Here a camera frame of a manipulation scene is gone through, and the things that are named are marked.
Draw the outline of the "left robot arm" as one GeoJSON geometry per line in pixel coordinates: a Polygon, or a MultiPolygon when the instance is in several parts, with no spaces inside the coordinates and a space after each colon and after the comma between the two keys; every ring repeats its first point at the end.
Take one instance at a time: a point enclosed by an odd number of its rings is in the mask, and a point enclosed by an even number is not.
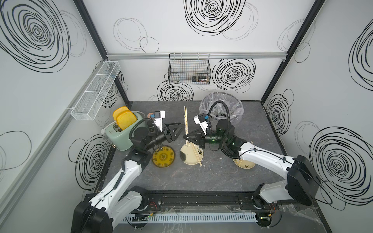
{"type": "Polygon", "coordinates": [[[133,143],[122,160],[121,169],[98,193],[80,202],[74,212],[72,233],[111,233],[135,209],[146,209],[148,190],[130,184],[145,170],[152,158],[151,149],[163,142],[176,141],[184,131],[181,123],[166,124],[159,130],[154,121],[144,119],[145,126],[137,123],[129,133],[133,143]]]}

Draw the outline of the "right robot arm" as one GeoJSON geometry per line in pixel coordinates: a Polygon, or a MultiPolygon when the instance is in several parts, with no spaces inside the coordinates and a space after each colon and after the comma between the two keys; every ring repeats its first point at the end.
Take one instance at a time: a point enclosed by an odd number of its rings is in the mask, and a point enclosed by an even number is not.
{"type": "Polygon", "coordinates": [[[220,120],[214,131],[206,126],[185,134],[184,139],[201,149],[206,144],[218,144],[227,157],[252,162],[281,176],[282,181],[262,183],[255,190],[252,202],[257,209],[278,201],[294,200],[305,206],[315,201],[321,179],[306,157],[285,156],[257,147],[237,137],[227,119],[220,120]]]}

